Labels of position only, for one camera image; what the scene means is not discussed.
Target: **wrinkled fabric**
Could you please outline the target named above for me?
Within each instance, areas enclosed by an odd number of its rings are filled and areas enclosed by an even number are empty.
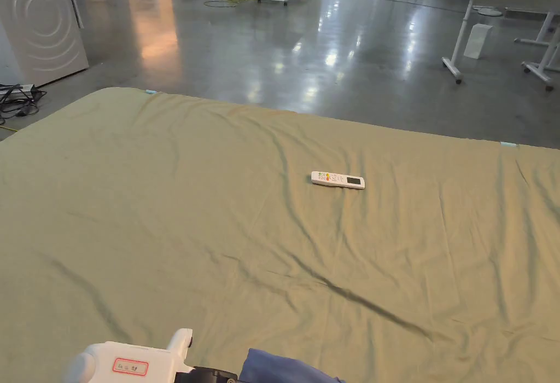
[[[352,383],[556,382],[559,183],[553,149],[100,90],[0,142],[2,377],[192,328],[186,363],[236,374],[253,347]]]

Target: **blue cloth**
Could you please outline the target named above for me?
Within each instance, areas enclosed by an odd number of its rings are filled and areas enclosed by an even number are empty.
[[[247,383],[345,383],[297,359],[249,350],[239,380]]]

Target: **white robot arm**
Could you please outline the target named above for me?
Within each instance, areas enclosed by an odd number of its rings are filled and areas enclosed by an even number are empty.
[[[232,373],[186,365],[186,353],[192,343],[192,329],[180,329],[173,335],[166,350],[111,341],[93,344],[74,357],[63,382],[235,383],[237,381],[237,376]]]

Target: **yellow cable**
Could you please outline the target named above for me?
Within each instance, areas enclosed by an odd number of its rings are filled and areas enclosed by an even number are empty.
[[[17,132],[17,131],[18,131],[17,129],[12,129],[12,128],[6,127],[6,126],[0,126],[0,127],[1,127],[2,129],[7,129],[7,130],[10,130],[10,131],[12,131],[12,132]]]

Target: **white table leg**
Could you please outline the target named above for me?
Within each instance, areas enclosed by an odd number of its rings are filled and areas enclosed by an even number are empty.
[[[456,83],[460,84],[463,80],[463,74],[457,69],[456,62],[457,56],[459,56],[459,49],[461,47],[461,43],[463,42],[463,37],[465,36],[466,26],[469,22],[470,12],[473,9],[474,0],[469,1],[469,5],[466,8],[465,17],[463,17],[463,23],[461,24],[461,30],[459,30],[459,37],[457,37],[456,47],[454,47],[453,55],[451,56],[451,60],[447,57],[442,57],[441,60],[443,61],[444,65],[447,66],[447,69],[451,71],[451,74],[456,78]]]
[[[514,40],[515,43],[527,43],[529,45],[537,45],[537,46],[548,46],[548,42],[544,41],[544,36],[546,32],[551,27],[552,19],[554,18],[554,13],[547,13],[546,18],[544,18],[544,23],[542,23],[542,27],[540,28],[539,34],[536,37],[536,40],[532,40],[530,38],[516,38]]]
[[[553,55],[556,52],[556,47],[558,46],[558,42],[560,42],[560,28],[556,29],[554,36],[552,36],[552,40],[549,43],[548,47],[546,48],[546,52],[544,52],[544,56],[540,63],[535,62],[522,62],[521,65],[524,67],[524,71],[529,73],[532,72],[537,77],[539,77],[545,84],[546,84],[546,91],[552,91],[554,89],[551,77],[547,76],[544,73],[547,65],[551,62]]]

